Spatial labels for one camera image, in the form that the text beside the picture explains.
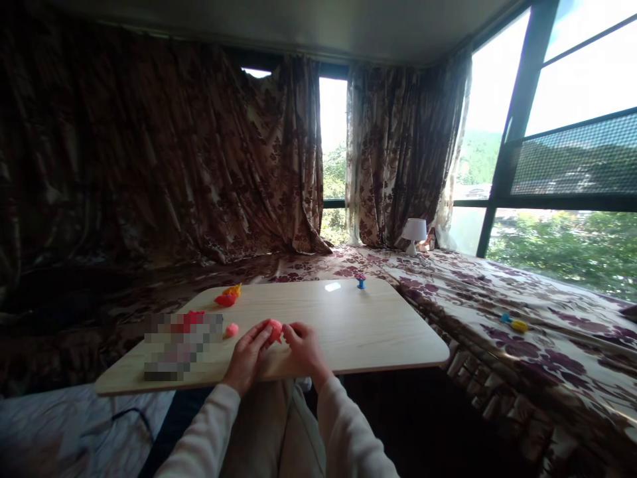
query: metal mesh screen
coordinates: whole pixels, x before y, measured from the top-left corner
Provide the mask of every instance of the metal mesh screen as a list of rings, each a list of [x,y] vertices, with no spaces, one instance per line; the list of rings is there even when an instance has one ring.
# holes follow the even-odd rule
[[[637,194],[637,114],[529,139],[513,154],[512,195]]]

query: curtain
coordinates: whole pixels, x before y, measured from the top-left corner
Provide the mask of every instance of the curtain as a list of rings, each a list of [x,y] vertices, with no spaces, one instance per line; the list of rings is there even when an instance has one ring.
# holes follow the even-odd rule
[[[2,13],[4,283],[69,259],[330,252],[316,62],[256,79],[217,46]]]
[[[402,247],[408,218],[446,226],[450,200],[438,220],[436,211],[457,157],[470,69],[469,50],[424,71],[350,68],[345,195],[351,244]]]

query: table lamp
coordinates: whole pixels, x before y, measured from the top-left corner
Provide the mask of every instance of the table lamp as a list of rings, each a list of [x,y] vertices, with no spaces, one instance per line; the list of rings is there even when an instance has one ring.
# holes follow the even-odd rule
[[[424,219],[407,219],[407,225],[403,229],[403,237],[409,239],[411,244],[405,252],[410,256],[417,256],[415,241],[427,239],[427,221]]]

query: white sleeve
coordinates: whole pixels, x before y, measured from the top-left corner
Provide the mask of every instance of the white sleeve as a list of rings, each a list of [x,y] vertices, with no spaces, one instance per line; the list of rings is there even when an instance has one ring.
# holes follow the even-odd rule
[[[233,388],[221,384],[214,387],[155,476],[219,476],[240,402]]]
[[[328,380],[318,398],[318,430],[325,444],[327,476],[398,476],[383,443],[336,377]]]

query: hand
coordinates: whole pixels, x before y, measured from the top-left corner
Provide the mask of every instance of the hand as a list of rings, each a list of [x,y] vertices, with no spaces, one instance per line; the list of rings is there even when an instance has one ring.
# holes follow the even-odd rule
[[[230,365],[221,383],[234,388],[242,398],[252,386],[265,351],[270,347],[270,334],[272,327],[264,320],[252,327],[234,346]]]
[[[292,350],[292,357],[307,373],[320,393],[323,385],[334,376],[320,349],[317,332],[303,322],[283,325],[283,337]]]

